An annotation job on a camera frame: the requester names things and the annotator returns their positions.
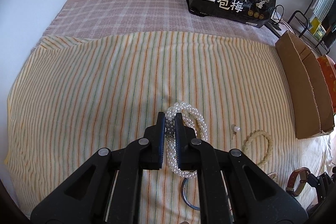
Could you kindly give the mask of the orange patterned box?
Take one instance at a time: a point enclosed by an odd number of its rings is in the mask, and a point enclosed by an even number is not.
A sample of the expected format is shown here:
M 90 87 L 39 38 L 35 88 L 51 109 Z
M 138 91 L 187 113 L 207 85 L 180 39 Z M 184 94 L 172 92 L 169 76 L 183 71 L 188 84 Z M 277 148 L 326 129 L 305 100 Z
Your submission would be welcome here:
M 329 94 L 331 97 L 331 103 L 333 107 L 333 113 L 335 114 L 336 107 L 336 71 L 335 62 L 328 55 L 323 55 L 317 58 L 321 71 L 325 78 Z

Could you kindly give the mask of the red leather strap watch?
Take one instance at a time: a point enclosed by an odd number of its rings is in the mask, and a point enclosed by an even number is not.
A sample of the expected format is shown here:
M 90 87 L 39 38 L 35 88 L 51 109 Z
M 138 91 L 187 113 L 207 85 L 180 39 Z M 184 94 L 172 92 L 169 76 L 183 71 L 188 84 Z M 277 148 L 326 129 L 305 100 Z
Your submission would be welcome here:
M 305 188 L 309 175 L 310 169 L 307 167 L 294 170 L 289 176 L 286 192 L 292 197 L 298 197 Z

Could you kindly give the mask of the yellow striped towel blanket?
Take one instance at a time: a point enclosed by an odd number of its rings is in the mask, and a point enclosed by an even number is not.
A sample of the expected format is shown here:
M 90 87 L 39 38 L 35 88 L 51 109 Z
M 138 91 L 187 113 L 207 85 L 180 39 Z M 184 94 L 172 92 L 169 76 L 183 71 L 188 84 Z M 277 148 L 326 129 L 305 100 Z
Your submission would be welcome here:
M 80 39 L 45 36 L 7 99 L 6 165 L 30 215 L 99 148 L 126 147 L 176 102 L 197 108 L 209 142 L 241 148 L 257 130 L 273 140 L 264 166 L 285 187 L 308 167 L 331 170 L 329 136 L 298 140 L 285 72 L 274 46 L 190 32 Z M 232 125 L 241 133 L 232 138 Z

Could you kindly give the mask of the pink plaid blanket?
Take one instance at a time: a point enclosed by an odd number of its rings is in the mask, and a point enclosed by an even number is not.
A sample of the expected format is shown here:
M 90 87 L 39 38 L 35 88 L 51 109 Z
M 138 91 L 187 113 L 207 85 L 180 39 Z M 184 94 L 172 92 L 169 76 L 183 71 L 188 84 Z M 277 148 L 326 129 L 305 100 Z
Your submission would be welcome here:
M 265 26 L 193 15 L 186 0 L 68 0 L 43 34 L 96 39 L 152 31 L 242 38 L 271 46 L 278 40 Z

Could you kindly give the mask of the black metal rack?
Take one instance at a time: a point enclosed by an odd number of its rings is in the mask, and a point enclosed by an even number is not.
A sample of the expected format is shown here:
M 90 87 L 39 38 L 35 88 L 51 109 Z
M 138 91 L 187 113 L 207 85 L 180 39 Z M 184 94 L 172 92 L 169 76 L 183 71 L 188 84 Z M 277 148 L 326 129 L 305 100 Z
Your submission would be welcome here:
M 335 44 L 335 0 L 311 0 L 304 12 L 293 12 L 288 23 L 292 21 L 300 26 L 295 29 L 299 38 L 306 39 L 318 53 L 330 53 Z

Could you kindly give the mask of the small pearl earring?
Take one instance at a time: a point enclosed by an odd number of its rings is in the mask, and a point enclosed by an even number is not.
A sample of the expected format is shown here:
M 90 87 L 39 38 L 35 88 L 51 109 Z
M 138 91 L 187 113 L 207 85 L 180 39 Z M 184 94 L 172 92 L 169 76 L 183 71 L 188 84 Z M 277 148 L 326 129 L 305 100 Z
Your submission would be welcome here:
M 241 133 L 240 126 L 233 124 L 232 125 L 232 138 L 236 137 L 237 135 L 240 135 L 240 133 Z

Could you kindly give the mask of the blue metal bangle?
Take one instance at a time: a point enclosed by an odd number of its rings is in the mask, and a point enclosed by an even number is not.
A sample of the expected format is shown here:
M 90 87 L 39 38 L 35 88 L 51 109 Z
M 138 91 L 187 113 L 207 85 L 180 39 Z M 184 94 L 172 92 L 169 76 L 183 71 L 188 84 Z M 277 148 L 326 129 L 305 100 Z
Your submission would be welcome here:
M 180 192 L 181 192 L 181 198 L 183 200 L 183 202 L 190 208 L 192 208 L 193 210 L 197 210 L 200 211 L 200 207 L 197 207 L 195 205 L 193 205 L 192 203 L 190 203 L 187 199 L 187 195 L 186 195 L 186 186 L 188 183 L 188 178 L 184 178 L 182 183 L 181 183 L 181 188 L 180 188 Z

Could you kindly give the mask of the brown cardboard box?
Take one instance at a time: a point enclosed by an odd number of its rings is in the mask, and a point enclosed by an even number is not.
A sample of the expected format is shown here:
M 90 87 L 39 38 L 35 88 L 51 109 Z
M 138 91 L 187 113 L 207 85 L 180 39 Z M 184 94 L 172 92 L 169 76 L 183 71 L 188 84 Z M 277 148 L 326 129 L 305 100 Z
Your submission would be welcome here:
M 296 138 L 331 133 L 335 126 L 331 96 L 315 54 L 289 31 L 275 46 L 290 89 Z

